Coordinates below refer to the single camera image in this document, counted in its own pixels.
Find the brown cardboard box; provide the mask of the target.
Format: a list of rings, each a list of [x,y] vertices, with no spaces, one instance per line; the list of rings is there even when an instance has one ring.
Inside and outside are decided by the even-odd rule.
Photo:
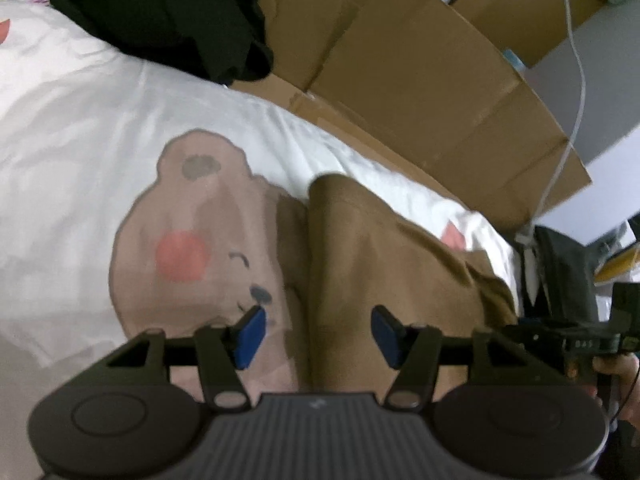
[[[272,74],[242,90],[512,233],[588,172],[524,77],[442,0],[259,0]]]

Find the white bear print bedsheet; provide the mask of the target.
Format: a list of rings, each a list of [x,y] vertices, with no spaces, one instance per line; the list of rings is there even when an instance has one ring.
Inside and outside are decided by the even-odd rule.
[[[1,5],[1,474],[35,479],[29,411],[125,339],[108,288],[116,232],[160,154],[204,129],[242,177],[306,200],[346,174],[428,232],[461,232],[509,286],[518,260],[477,212],[250,94],[124,55],[50,6]]]

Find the brown printed t-shirt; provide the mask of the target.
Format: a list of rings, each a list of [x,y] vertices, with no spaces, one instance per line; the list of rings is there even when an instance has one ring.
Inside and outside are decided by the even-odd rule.
[[[348,177],[312,182],[308,232],[314,390],[385,396],[396,374],[371,334],[378,304],[406,325],[454,337],[516,321],[512,292],[486,252],[466,248],[455,226],[425,231]]]

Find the black bag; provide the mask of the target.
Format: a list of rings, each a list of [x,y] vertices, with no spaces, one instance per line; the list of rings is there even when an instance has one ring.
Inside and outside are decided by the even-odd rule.
[[[597,258],[586,246],[545,226],[520,247],[523,315],[549,327],[599,322],[594,291]]]

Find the black clothing pile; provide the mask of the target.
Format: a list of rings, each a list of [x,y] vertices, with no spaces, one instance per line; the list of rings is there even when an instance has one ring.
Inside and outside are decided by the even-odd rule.
[[[216,82],[273,69],[258,0],[51,0],[88,34],[128,55]]]

